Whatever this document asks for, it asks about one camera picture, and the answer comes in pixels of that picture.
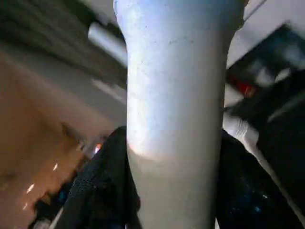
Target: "black fabric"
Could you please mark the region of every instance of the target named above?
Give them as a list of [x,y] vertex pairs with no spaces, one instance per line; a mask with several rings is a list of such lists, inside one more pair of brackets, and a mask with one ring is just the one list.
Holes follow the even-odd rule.
[[[259,130],[258,147],[303,213],[304,89],[305,72],[301,71],[231,109]],[[240,143],[224,136],[217,195],[221,229],[302,228],[255,158]]]
[[139,207],[121,127],[76,177],[56,229],[139,228]]

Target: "white cable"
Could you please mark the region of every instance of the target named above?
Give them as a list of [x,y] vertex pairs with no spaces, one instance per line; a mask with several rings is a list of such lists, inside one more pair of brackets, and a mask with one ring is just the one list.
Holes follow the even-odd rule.
[[247,121],[244,121],[239,117],[230,116],[227,113],[224,113],[223,129],[229,135],[240,141],[244,145],[245,149],[256,158],[261,167],[269,174],[271,179],[277,185],[285,197],[288,205],[302,223],[303,228],[305,228],[305,217],[303,216],[300,208],[294,203],[286,189],[281,184],[275,171],[271,168],[270,164],[264,158],[262,152],[256,146],[259,133],[252,126],[250,126]]

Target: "black mesh fabric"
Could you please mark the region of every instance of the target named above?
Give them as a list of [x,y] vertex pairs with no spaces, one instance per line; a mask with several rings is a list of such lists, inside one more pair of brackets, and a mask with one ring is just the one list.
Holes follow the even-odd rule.
[[[111,195],[97,194],[105,193],[100,187],[109,186]],[[120,127],[76,177],[56,229],[124,228],[125,224],[132,228],[137,222],[131,217],[136,216],[137,203],[126,154],[126,128]],[[99,217],[94,219],[97,223],[92,223],[94,215]]]

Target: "white rod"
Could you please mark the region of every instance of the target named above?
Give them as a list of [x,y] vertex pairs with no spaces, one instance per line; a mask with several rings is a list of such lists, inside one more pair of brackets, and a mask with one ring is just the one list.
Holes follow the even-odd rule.
[[127,144],[143,229],[215,226],[224,79],[239,0],[117,0]]
[[127,50],[125,42],[110,34],[98,23],[93,22],[88,32],[89,40],[127,68]]

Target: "metal pipe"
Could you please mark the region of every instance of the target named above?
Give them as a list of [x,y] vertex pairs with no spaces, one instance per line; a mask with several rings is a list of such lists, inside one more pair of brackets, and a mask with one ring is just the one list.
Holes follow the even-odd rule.
[[226,59],[240,0],[116,0],[127,144],[144,229],[214,227]]

